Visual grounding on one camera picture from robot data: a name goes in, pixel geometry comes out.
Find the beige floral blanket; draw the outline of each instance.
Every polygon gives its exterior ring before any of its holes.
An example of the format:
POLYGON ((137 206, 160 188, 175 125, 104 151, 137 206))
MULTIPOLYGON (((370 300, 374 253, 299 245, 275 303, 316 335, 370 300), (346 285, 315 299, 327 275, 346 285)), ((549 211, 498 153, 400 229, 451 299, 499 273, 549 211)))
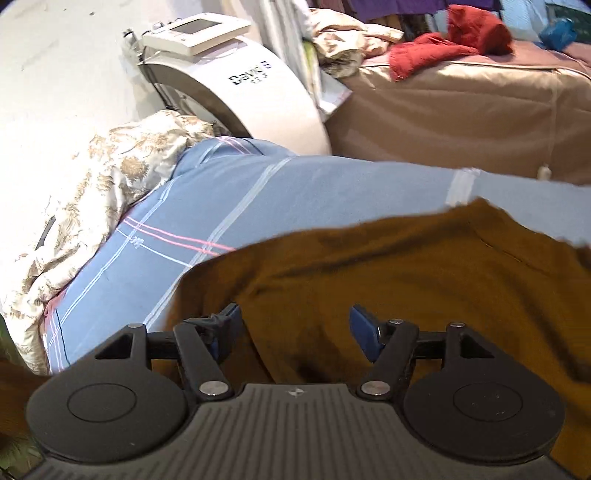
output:
POLYGON ((122 214, 170 178, 179 155, 212 136, 211 124, 163 110, 96 135, 78 156, 81 176, 57 196, 44 245, 21 254, 1 275, 6 325, 32 371, 47 373, 39 332, 47 302, 92 258, 122 214))
POLYGON ((386 53, 404 33, 395 28, 364 24, 333 10, 310 9, 314 46, 322 69, 340 79, 354 75, 365 58, 386 53))

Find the ridged black surface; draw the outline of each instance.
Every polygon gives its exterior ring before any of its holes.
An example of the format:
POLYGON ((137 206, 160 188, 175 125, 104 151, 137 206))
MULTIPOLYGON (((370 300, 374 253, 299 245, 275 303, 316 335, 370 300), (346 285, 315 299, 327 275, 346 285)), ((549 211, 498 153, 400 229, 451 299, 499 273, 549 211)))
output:
POLYGON ((160 450, 116 465, 46 460, 27 480, 566 480, 549 458, 468 465, 407 432, 394 409, 345 385, 247 385, 205 404, 160 450), (292 395, 296 389, 303 393, 292 395))

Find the brown mattress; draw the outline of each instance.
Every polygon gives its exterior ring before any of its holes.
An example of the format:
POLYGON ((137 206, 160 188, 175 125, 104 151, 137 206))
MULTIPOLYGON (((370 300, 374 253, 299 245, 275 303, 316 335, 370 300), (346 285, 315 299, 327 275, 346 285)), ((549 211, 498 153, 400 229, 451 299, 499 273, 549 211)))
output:
POLYGON ((334 155, 591 183, 591 46, 563 54, 516 41, 393 82, 388 55, 344 79, 353 95, 327 121, 334 155))

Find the metal screw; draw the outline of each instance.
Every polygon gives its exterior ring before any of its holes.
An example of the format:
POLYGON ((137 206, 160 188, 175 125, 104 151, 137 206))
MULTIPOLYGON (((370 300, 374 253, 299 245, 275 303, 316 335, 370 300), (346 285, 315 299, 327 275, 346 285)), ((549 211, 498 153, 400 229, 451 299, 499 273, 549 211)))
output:
POLYGON ((208 395, 209 397, 217 397, 218 395, 223 395, 230 387, 224 382, 220 382, 219 380, 210 380, 209 382, 203 382, 199 385, 199 391, 204 394, 208 395))
POLYGON ((306 393, 306 391, 302 390, 300 387, 295 387, 294 389, 288 390, 287 392, 289 393, 289 395, 296 398, 306 393))
POLYGON ((390 385, 381 380, 372 380, 361 385, 361 391, 367 395, 378 397, 388 393, 390 391, 390 385))

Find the red cloth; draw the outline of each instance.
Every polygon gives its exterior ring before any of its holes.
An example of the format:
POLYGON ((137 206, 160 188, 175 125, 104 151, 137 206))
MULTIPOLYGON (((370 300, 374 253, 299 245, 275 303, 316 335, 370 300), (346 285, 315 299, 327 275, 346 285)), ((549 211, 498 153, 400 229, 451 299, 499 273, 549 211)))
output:
POLYGON ((474 47, 480 55, 511 53, 511 32, 494 14, 467 5, 447 9, 447 38, 474 47))
POLYGON ((413 42, 390 49, 390 74, 394 81, 410 77, 418 69, 464 55, 510 53, 511 33, 495 15, 467 5, 450 5, 448 36, 425 33, 413 42))

